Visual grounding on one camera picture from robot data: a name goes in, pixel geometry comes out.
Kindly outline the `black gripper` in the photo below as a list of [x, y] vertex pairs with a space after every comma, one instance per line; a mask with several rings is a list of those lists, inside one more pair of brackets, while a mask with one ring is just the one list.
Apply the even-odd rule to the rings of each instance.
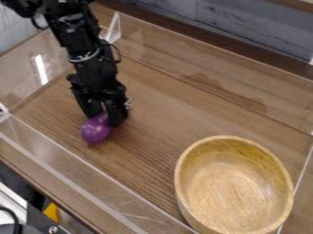
[[128, 117], [130, 100], [126, 87], [118, 80], [120, 56], [118, 48], [106, 40], [66, 44], [68, 61], [75, 67], [75, 74], [67, 76], [78, 105], [88, 118], [102, 114], [106, 105], [107, 123], [119, 126]]

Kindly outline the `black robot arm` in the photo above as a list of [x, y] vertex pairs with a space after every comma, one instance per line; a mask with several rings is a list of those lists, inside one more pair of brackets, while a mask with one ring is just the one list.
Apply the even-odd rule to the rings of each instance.
[[78, 105], [87, 117], [107, 116], [118, 126], [128, 116], [126, 87], [118, 80], [118, 48], [100, 38], [92, 0], [0, 0], [20, 17], [41, 15], [67, 51], [75, 72], [67, 76]]

